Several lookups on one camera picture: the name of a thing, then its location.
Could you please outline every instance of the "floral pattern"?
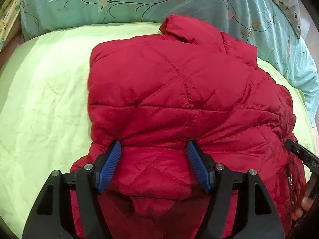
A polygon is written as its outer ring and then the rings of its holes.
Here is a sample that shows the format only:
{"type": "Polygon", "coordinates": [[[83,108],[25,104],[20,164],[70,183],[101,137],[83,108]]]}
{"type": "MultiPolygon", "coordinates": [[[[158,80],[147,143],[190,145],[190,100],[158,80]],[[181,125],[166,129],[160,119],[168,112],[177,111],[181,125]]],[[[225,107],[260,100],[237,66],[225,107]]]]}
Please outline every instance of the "floral pattern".
{"type": "Polygon", "coordinates": [[[0,52],[5,44],[11,26],[20,12],[21,0],[5,0],[0,7],[0,52]]]}
{"type": "MultiPolygon", "coordinates": [[[[130,19],[130,21],[132,22],[136,22],[136,21],[145,21],[145,16],[146,13],[151,12],[152,8],[155,8],[155,6],[162,6],[168,2],[173,2],[174,0],[66,0],[65,3],[63,4],[63,6],[61,8],[58,8],[57,11],[59,12],[69,12],[70,8],[74,6],[74,3],[72,5],[70,5],[70,2],[72,1],[77,1],[78,5],[82,6],[83,8],[86,8],[88,6],[92,6],[95,5],[97,8],[97,12],[102,13],[102,15],[104,15],[103,20],[101,21],[101,23],[107,23],[107,22],[117,22],[116,20],[112,20],[115,18],[118,18],[114,15],[114,9],[115,7],[118,8],[118,6],[120,5],[127,5],[128,8],[130,8],[132,11],[135,11],[138,14],[138,17],[132,17],[130,19]]],[[[185,0],[175,0],[178,3],[183,3],[185,2],[185,0]]],[[[258,22],[251,22],[250,25],[246,25],[244,22],[240,22],[239,21],[239,15],[238,13],[236,13],[235,9],[234,9],[234,4],[236,4],[236,2],[234,3],[234,1],[232,0],[222,0],[225,8],[227,9],[226,11],[226,19],[231,21],[234,20],[235,22],[239,23],[241,26],[243,26],[245,28],[245,30],[241,31],[240,33],[242,34],[242,39],[247,37],[247,42],[249,39],[253,39],[254,37],[254,33],[253,32],[265,32],[273,23],[274,21],[268,21],[267,25],[264,27],[264,29],[260,29],[260,24],[259,21],[257,19],[258,22]]],[[[40,34],[42,34],[42,28],[39,22],[38,17],[34,14],[29,12],[28,9],[25,8],[26,5],[30,5],[29,2],[25,2],[23,0],[23,4],[22,4],[22,13],[27,14],[28,18],[31,17],[30,21],[33,22],[33,29],[37,28],[36,31],[29,31],[28,33],[32,33],[32,37],[34,36],[38,36],[40,34]]]]}

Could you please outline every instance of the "finger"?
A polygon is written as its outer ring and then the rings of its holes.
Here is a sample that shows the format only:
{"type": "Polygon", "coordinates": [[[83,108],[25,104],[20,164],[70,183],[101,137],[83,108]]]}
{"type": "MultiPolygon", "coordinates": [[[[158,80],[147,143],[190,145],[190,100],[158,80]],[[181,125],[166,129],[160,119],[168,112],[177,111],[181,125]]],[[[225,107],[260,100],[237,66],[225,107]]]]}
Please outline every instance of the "finger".
{"type": "Polygon", "coordinates": [[[295,209],[300,208],[301,209],[301,201],[302,199],[307,195],[308,193],[308,184],[305,184],[300,191],[299,197],[297,199],[297,202],[294,204],[295,209]]]}
{"type": "Polygon", "coordinates": [[[297,208],[295,211],[294,211],[294,214],[296,215],[297,219],[298,218],[301,218],[302,217],[302,214],[303,214],[303,211],[301,208],[297,208]]]}
{"type": "Polygon", "coordinates": [[[293,221],[296,221],[296,220],[297,220],[297,216],[295,215],[294,212],[291,213],[291,219],[292,219],[293,221]]]}
{"type": "Polygon", "coordinates": [[[304,197],[301,201],[301,206],[305,211],[309,211],[309,209],[311,208],[312,204],[313,204],[314,200],[313,199],[309,199],[307,197],[304,197]]]}

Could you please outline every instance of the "human hand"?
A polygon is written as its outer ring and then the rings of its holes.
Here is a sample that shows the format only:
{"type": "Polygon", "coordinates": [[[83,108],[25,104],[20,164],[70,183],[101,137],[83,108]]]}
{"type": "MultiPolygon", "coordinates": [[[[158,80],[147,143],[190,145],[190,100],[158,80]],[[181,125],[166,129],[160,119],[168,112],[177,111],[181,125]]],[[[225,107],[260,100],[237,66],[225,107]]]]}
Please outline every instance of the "human hand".
{"type": "Polygon", "coordinates": [[[294,221],[301,218],[304,211],[309,211],[309,209],[311,208],[314,202],[313,199],[310,199],[307,197],[307,195],[309,194],[308,188],[309,188],[308,183],[302,187],[299,198],[293,206],[291,218],[294,221]]]}

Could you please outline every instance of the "blue gripper pad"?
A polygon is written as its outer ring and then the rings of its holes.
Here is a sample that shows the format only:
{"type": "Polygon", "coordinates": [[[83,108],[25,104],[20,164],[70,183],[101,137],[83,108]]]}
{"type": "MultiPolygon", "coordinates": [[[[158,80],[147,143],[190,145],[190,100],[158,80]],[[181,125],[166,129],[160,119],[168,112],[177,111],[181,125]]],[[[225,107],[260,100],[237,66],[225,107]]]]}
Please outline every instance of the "blue gripper pad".
{"type": "Polygon", "coordinates": [[[187,154],[200,187],[209,193],[212,189],[209,183],[209,172],[191,141],[187,144],[187,154]]]}
{"type": "Polygon", "coordinates": [[[121,144],[117,141],[99,174],[99,184],[97,187],[99,193],[102,193],[108,188],[120,156],[121,144]]]}

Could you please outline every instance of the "jacket zipper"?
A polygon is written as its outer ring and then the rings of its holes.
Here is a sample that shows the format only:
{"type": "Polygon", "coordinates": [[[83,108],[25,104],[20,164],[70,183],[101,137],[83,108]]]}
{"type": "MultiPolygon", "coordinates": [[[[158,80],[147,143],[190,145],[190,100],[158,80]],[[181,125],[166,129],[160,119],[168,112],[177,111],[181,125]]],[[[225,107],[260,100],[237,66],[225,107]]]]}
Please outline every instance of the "jacket zipper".
{"type": "Polygon", "coordinates": [[[294,202],[295,193],[294,193],[294,190],[293,190],[292,174],[290,174],[290,176],[288,176],[288,183],[289,183],[291,206],[293,207],[293,205],[295,204],[295,202],[294,202]]]}

